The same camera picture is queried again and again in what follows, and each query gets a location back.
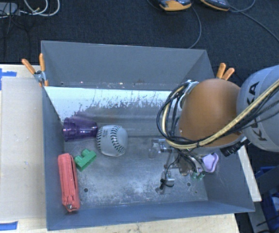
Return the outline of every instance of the green toy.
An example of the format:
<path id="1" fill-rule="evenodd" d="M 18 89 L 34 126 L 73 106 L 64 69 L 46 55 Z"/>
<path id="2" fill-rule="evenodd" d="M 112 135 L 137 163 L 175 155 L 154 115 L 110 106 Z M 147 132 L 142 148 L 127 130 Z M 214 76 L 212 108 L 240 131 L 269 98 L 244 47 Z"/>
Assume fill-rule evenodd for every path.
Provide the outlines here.
<path id="1" fill-rule="evenodd" d="M 75 163 L 80 172 L 82 172 L 88 165 L 90 165 L 96 158 L 94 151 L 84 149 L 81 155 L 75 157 Z"/>

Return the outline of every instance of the black carpet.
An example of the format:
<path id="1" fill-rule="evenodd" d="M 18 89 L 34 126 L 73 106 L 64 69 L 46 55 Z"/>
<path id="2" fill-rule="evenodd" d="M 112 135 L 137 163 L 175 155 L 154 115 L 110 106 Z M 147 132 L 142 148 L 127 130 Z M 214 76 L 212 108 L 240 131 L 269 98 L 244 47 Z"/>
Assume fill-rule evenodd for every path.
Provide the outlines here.
<path id="1" fill-rule="evenodd" d="M 27 11 L 23 0 L 0 1 L 14 1 Z M 28 1 L 32 8 L 45 4 Z M 57 0 L 49 1 L 53 12 Z M 11 15 L 0 19 L 0 64 L 21 64 L 26 58 L 38 65 L 42 40 L 202 49 L 215 74 L 221 62 L 235 68 L 230 81 L 239 86 L 252 73 L 279 64 L 279 0 L 228 0 L 228 12 L 191 1 L 191 8 L 174 15 L 147 0 L 60 0 L 59 12 L 51 17 Z M 279 164 L 279 153 L 252 145 L 247 152 L 254 172 Z M 242 233 L 252 232 L 246 215 L 237 215 L 237 222 Z"/>

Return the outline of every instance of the wooden table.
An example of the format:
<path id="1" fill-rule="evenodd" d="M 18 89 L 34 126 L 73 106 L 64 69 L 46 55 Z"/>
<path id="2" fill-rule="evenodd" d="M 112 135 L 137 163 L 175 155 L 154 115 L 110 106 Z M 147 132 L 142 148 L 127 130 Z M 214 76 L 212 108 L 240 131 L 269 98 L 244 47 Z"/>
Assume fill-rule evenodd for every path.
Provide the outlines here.
<path id="1" fill-rule="evenodd" d="M 33 78 L 30 72 L 23 65 L 0 65 L 3 72 L 14 71 L 17 73 L 16 78 Z M 1 125 L 1 93 L 0 91 L 0 125 Z M 253 201 L 260 201 L 261 196 L 258 191 L 257 184 L 255 183 L 255 178 L 249 163 L 247 153 L 245 149 L 239 150 L 239 155 L 244 167 L 245 175 L 249 178 L 247 182 L 249 183 L 249 189 Z M 15 231 L 11 232 L 30 232 L 30 233 L 42 233 L 47 232 L 46 229 L 46 219 L 45 218 L 18 218 L 18 227 Z M 217 216 L 201 216 L 192 217 L 184 219 L 174 219 L 174 220 L 164 220 L 164 221 L 154 221 L 146 223 L 132 223 L 123 225 L 113 225 L 113 226 L 103 226 L 103 227 L 93 227 L 85 229 L 75 229 L 75 230 L 62 230 L 60 232 L 98 232 L 98 233 L 238 233 L 238 226 L 235 220 L 234 214 L 228 215 L 217 215 Z"/>

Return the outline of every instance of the red plastic container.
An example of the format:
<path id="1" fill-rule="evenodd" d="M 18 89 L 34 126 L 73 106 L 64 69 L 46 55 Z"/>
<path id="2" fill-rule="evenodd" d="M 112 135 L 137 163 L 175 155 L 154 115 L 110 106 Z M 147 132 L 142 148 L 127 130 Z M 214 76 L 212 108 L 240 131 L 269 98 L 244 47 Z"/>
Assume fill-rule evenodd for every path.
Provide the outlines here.
<path id="1" fill-rule="evenodd" d="M 58 156 L 58 169 L 61 180 L 62 203 L 69 211 L 80 208 L 77 169 L 73 157 L 69 153 Z"/>

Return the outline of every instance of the purple cup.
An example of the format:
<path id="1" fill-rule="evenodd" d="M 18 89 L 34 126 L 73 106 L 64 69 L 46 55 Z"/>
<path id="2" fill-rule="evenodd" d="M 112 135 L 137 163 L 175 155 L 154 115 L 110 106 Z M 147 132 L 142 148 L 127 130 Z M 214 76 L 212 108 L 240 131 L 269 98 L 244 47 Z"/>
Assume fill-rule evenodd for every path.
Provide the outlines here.
<path id="1" fill-rule="evenodd" d="M 63 125 L 65 141 L 96 137 L 98 128 L 94 121 L 81 116 L 66 117 Z"/>

